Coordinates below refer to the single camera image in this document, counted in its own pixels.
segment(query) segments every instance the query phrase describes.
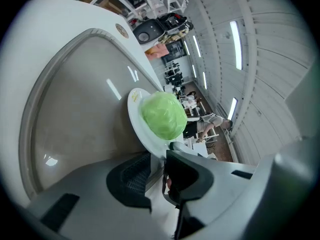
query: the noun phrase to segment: orange cloth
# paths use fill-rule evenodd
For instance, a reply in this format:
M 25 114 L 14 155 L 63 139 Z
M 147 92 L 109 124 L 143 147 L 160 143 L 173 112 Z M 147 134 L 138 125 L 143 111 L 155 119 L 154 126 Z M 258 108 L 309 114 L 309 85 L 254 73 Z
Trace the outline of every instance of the orange cloth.
M 148 60 L 152 61 L 153 59 L 158 59 L 158 58 L 161 58 L 162 56 L 168 55 L 169 51 L 165 44 L 158 43 L 157 45 L 146 50 L 144 53 L 148 58 Z

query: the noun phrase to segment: black pants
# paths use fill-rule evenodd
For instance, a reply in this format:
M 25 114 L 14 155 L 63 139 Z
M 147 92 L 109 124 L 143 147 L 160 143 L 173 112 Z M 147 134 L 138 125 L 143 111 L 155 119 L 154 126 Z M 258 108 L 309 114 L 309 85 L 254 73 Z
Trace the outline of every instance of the black pants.
M 197 121 L 193 121 L 185 126 L 185 129 L 183 131 L 183 137 L 184 138 L 190 138 L 194 136 L 197 138 L 196 133 L 197 133 Z

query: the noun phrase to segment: gray shirt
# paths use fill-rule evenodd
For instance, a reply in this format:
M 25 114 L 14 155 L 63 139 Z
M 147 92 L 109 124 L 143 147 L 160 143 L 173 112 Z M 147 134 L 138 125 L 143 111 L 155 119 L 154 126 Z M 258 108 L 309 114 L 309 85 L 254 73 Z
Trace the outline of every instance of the gray shirt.
M 214 127 L 218 127 L 223 123 L 224 119 L 221 116 L 213 116 L 212 118 L 210 118 L 209 122 L 204 122 L 204 121 L 197 121 L 196 122 L 196 130 L 198 133 L 202 133 L 207 126 L 209 126 L 210 124 L 213 124 Z

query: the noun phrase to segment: brown floor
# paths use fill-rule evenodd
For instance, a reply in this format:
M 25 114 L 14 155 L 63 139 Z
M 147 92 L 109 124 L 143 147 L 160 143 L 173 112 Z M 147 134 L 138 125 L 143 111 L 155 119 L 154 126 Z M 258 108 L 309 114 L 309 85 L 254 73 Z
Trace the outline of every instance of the brown floor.
M 200 90 L 197 88 L 197 86 L 193 83 L 186 83 L 185 85 L 185 93 L 189 93 L 192 91 L 196 91 L 197 98 L 201 98 L 201 102 L 207 112 L 214 112 L 210 108 L 209 104 L 207 103 L 206 99 L 200 92 Z M 226 140 L 226 137 L 220 127 L 217 127 L 214 129 L 216 134 L 219 134 L 217 137 L 217 141 L 214 143 L 208 143 L 206 146 L 208 154 L 214 153 L 219 161 L 225 161 L 225 162 L 233 162 L 233 158 L 231 156 L 231 152 Z

